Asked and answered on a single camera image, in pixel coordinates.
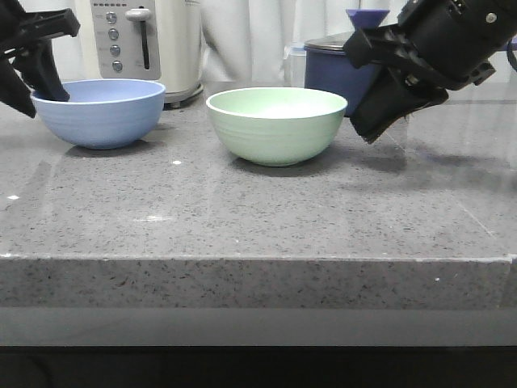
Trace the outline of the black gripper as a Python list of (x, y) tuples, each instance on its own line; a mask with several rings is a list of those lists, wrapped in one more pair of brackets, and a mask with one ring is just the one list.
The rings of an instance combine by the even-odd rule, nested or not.
[(351, 114), (356, 133), (372, 144), (402, 117), (444, 103), (446, 90), (480, 85), (515, 34), (516, 3), (486, 0), (408, 1), (395, 24), (357, 29), (343, 46), (351, 64), (384, 69)]
[[(19, 1), (1, 1), (1, 102), (34, 118), (30, 88), (42, 99), (67, 102), (53, 57), (51, 39), (75, 37), (80, 23), (69, 8), (27, 12)], [(22, 80), (14, 68), (21, 74)]]

